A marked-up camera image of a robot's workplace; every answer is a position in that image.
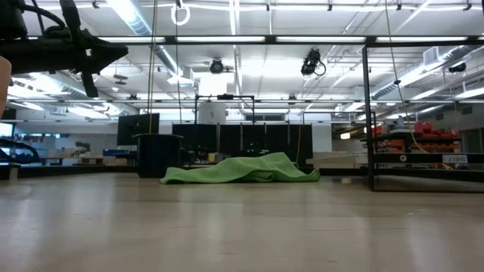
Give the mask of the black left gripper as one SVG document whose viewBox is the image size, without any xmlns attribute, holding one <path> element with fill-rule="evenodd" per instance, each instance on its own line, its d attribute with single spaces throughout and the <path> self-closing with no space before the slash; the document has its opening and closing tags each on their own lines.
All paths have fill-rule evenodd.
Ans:
<svg viewBox="0 0 484 272">
<path fill-rule="evenodd" d="M 87 29 L 81 30 L 74 0 L 59 2 L 71 38 L 0 39 L 0 56 L 10 61 L 12 75 L 58 70 L 80 71 L 86 95 L 90 98 L 98 97 L 92 75 L 99 74 L 126 56 L 128 48 L 92 36 Z"/>
</svg>

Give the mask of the black aluminium table frame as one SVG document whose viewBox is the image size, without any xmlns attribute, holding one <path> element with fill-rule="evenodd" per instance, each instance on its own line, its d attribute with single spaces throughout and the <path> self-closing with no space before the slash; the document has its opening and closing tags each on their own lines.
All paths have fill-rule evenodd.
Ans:
<svg viewBox="0 0 484 272">
<path fill-rule="evenodd" d="M 80 175 L 94 173 L 136 173 L 135 167 L 128 166 L 30 166 L 20 167 L 19 178 L 47 177 L 57 175 Z M 321 168 L 322 176 L 366 176 L 366 168 Z M 419 178 L 438 178 L 456 181 L 472 181 L 484 183 L 484 171 L 443 170 L 422 168 L 391 168 L 379 169 L 376 175 L 395 175 Z"/>
</svg>

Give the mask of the black mug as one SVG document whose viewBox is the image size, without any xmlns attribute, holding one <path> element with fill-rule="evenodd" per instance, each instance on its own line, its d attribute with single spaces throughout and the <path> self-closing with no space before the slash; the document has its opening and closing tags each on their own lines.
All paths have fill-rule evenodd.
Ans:
<svg viewBox="0 0 484 272">
<path fill-rule="evenodd" d="M 169 167 L 182 165 L 182 140 L 176 134 L 138 134 L 137 172 L 140 178 L 164 178 Z"/>
</svg>

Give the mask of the white desk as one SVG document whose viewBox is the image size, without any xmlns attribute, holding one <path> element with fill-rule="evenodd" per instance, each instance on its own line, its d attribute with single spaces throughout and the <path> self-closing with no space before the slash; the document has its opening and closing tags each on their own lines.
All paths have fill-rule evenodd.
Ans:
<svg viewBox="0 0 484 272">
<path fill-rule="evenodd" d="M 314 168 L 359 168 L 367 165 L 368 156 L 362 152 L 314 152 L 306 163 Z"/>
</svg>

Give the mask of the black overhead beam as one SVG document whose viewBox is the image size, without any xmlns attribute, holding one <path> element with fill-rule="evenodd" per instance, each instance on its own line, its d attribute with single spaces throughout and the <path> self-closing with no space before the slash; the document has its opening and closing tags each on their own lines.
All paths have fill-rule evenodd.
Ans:
<svg viewBox="0 0 484 272">
<path fill-rule="evenodd" d="M 418 42 L 484 42 L 480 36 L 99 36 L 107 42 L 124 45 L 217 44 L 217 45 L 364 45 L 367 43 L 418 43 Z"/>
</svg>

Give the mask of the green potted plant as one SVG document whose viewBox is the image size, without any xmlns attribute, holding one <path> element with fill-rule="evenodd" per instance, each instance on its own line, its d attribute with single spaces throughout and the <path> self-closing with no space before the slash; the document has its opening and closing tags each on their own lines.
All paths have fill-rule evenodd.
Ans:
<svg viewBox="0 0 484 272">
<path fill-rule="evenodd" d="M 76 141 L 75 142 L 75 151 L 73 152 L 74 156 L 81 156 L 90 153 L 91 151 L 91 144 L 87 142 Z"/>
</svg>

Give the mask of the black monitor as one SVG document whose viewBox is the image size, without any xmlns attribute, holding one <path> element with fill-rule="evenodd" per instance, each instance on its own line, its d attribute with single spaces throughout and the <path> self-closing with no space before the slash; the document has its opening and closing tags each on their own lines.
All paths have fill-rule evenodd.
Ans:
<svg viewBox="0 0 484 272">
<path fill-rule="evenodd" d="M 157 134 L 159 123 L 159 113 L 120 116 L 118 118 L 116 143 L 118 146 L 136 145 L 138 134 Z"/>
</svg>

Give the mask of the rack with red bins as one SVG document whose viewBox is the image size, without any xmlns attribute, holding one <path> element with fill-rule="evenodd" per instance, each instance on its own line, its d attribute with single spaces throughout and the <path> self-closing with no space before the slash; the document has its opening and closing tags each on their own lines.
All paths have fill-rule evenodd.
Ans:
<svg viewBox="0 0 484 272">
<path fill-rule="evenodd" d="M 449 128 L 437 129 L 430 122 L 417 122 L 409 126 L 398 124 L 377 125 L 371 128 L 376 153 L 459 153 L 460 133 Z M 454 168 L 455 164 L 396 164 L 403 167 Z"/>
</svg>

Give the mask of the black metal stand frame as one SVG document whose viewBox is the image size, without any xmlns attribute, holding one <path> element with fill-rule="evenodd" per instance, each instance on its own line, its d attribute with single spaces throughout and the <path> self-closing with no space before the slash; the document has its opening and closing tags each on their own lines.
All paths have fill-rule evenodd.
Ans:
<svg viewBox="0 0 484 272">
<path fill-rule="evenodd" d="M 218 95 L 199 95 L 196 94 L 194 98 L 194 123 L 197 122 L 198 107 L 203 102 L 216 102 L 216 103 L 237 103 L 245 104 L 247 100 L 251 101 L 250 109 L 253 111 L 252 116 L 255 116 L 255 102 L 256 99 L 253 95 L 234 95 L 234 94 L 218 94 Z"/>
</svg>

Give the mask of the silver ventilation duct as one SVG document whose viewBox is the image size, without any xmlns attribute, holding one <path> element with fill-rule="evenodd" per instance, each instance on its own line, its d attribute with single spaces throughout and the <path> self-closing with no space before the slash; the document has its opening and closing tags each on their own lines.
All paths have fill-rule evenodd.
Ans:
<svg viewBox="0 0 484 272">
<path fill-rule="evenodd" d="M 148 25 L 148 22 L 142 15 L 137 0 L 106 0 L 106 2 L 134 34 L 137 36 L 152 36 L 154 34 L 152 26 Z M 182 70 L 175 63 L 175 60 L 165 47 L 162 45 L 153 45 L 150 42 L 149 48 L 172 76 L 182 75 Z"/>
</svg>

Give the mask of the wooden shelf with black frame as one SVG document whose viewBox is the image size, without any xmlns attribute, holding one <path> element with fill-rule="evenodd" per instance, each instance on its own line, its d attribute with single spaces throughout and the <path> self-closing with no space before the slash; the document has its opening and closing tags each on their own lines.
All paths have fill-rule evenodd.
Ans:
<svg viewBox="0 0 484 272">
<path fill-rule="evenodd" d="M 377 144 L 374 143 L 371 126 L 376 124 L 376 113 L 371 111 L 371 96 L 369 85 L 369 66 L 368 66 L 368 49 L 369 48 L 389 48 L 391 51 L 394 48 L 407 47 L 433 47 L 433 46 L 458 46 L 458 45 L 484 45 L 483 41 L 478 40 L 450 40 L 450 41 L 424 41 L 424 42 L 383 42 L 383 43 L 366 43 L 362 49 L 362 64 L 363 64 L 363 79 L 364 79 L 364 94 L 365 94 L 365 128 L 367 129 L 367 156 L 368 156 L 368 189 L 375 191 L 374 177 L 375 165 L 379 164 L 444 164 L 442 162 L 442 155 L 444 154 L 462 154 L 467 155 L 468 163 L 484 164 L 484 153 L 376 153 Z"/>
</svg>

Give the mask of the black cabinet row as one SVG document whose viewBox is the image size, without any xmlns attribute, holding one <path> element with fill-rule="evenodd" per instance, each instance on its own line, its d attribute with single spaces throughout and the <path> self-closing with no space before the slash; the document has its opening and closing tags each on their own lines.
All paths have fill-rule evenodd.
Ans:
<svg viewBox="0 0 484 272">
<path fill-rule="evenodd" d="M 215 164 L 233 157 L 259 157 L 284 153 L 305 168 L 313 155 L 312 127 L 290 124 L 174 125 L 182 137 L 184 164 Z"/>
</svg>

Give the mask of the green microfibre cloth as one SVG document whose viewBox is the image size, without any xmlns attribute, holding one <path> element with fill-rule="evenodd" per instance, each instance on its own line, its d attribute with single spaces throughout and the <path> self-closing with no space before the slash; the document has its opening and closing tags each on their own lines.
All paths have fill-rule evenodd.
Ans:
<svg viewBox="0 0 484 272">
<path fill-rule="evenodd" d="M 161 184 L 224 184 L 230 182 L 316 182 L 321 175 L 313 169 L 308 174 L 299 170 L 285 153 L 260 157 L 234 157 L 205 168 L 185 170 L 169 167 Z"/>
</svg>

